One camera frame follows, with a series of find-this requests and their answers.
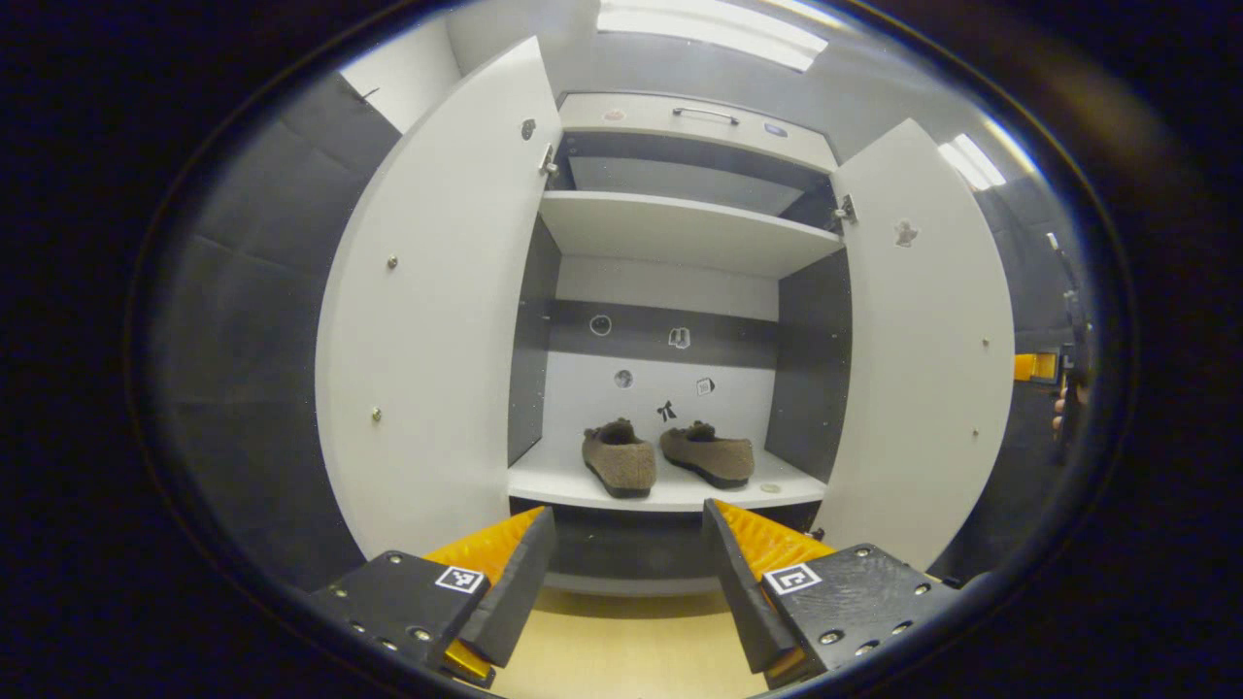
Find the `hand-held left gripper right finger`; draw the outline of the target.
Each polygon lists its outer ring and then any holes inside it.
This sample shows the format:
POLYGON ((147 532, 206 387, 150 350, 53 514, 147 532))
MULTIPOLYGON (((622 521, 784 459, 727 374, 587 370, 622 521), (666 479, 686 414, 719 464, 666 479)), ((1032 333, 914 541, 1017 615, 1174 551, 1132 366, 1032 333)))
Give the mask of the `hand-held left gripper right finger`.
POLYGON ((701 531, 750 670, 771 690, 838 677, 962 593, 876 545, 830 549, 720 499, 705 500, 701 531))

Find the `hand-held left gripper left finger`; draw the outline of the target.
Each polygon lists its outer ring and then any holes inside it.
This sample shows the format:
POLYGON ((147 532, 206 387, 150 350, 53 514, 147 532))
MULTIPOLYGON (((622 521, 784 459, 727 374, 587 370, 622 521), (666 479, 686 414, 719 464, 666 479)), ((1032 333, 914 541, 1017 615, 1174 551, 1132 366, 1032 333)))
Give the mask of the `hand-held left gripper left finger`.
POLYGON ((554 512, 536 506, 431 553, 378 553, 314 591, 314 608, 406 669, 488 689, 515 655, 554 552, 554 512))

